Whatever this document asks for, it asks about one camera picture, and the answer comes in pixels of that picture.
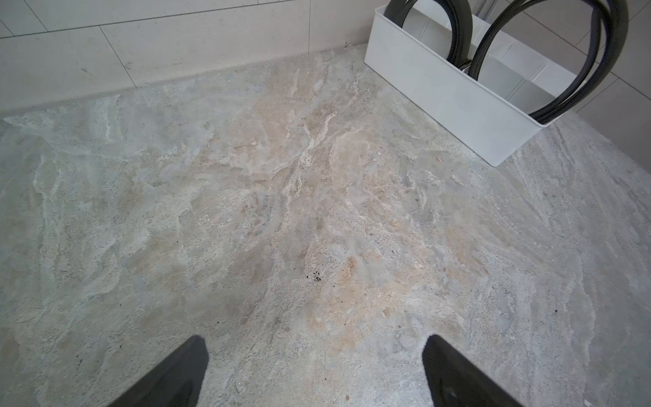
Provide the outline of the black belt with silver buckle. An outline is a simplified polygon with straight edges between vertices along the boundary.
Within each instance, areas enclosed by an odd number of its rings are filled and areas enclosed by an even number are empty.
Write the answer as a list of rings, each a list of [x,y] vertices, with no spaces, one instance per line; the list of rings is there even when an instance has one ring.
[[[467,71],[468,76],[478,80],[489,48],[507,23],[539,1],[513,1],[490,25]],[[627,40],[629,8],[622,0],[588,1],[592,7],[590,45],[583,67],[574,81],[559,96],[544,107],[530,113],[541,125],[564,115],[589,96],[610,73],[619,59]]]

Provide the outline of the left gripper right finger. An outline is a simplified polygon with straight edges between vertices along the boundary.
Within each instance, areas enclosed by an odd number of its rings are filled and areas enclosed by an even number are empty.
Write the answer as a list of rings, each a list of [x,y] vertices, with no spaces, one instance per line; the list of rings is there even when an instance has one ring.
[[[523,406],[439,335],[421,357],[435,406]]]

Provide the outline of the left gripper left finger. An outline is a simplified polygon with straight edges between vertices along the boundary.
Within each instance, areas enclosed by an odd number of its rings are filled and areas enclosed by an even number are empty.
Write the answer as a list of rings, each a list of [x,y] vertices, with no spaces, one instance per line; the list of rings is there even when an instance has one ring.
[[[193,335],[110,406],[197,406],[209,361],[204,338]]]

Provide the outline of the long black belt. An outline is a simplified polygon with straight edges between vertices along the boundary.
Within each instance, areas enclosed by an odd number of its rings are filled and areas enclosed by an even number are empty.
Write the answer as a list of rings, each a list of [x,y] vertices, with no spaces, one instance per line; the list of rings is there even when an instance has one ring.
[[[445,11],[451,25],[451,42],[447,61],[459,69],[464,69],[469,63],[468,55],[471,48],[473,15],[467,1],[434,0]],[[384,16],[395,25],[402,28],[416,0],[392,0],[385,8]]]

